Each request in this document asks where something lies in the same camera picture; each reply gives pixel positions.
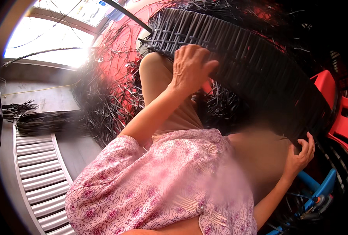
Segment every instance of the hand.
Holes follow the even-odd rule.
[[[210,51],[199,45],[186,45],[176,50],[173,64],[173,79],[170,87],[184,96],[199,90],[207,81],[209,73],[218,66],[218,61],[203,63]]]
[[[293,181],[298,173],[303,170],[307,164],[314,158],[315,142],[312,135],[307,132],[308,142],[303,139],[298,139],[298,143],[302,145],[302,151],[294,154],[294,145],[289,146],[286,164],[282,177],[286,180]]]

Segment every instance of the red chair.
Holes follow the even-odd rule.
[[[322,93],[331,109],[333,109],[335,102],[334,98],[337,90],[331,73],[328,70],[324,70],[312,77],[311,80],[315,80],[315,86]],[[336,119],[327,136],[328,138],[338,142],[348,152],[348,144],[345,141],[337,138],[337,136],[341,136],[342,139],[347,140],[348,142],[348,118],[341,115],[342,109],[344,108],[348,109],[348,98],[342,96],[339,111],[336,114]]]

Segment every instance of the dark gray wicker basket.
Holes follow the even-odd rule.
[[[182,45],[211,51],[220,65],[214,79],[264,110],[276,132],[298,145],[306,132],[329,125],[331,107],[306,74],[263,37],[212,16],[166,8],[149,48],[174,58]]]

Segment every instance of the pink patterned blouse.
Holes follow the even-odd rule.
[[[111,141],[66,195],[78,234],[117,235],[199,217],[204,235],[256,234],[252,193],[217,129],[163,135],[144,155],[130,136]]]

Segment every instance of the woman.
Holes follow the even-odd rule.
[[[204,130],[190,95],[217,61],[187,45],[172,65],[157,53],[140,65],[146,108],[73,182],[66,212],[78,234],[256,234],[294,178],[313,158],[314,141],[290,145],[282,175],[256,206],[233,149],[241,135]],[[142,155],[142,146],[153,145]]]

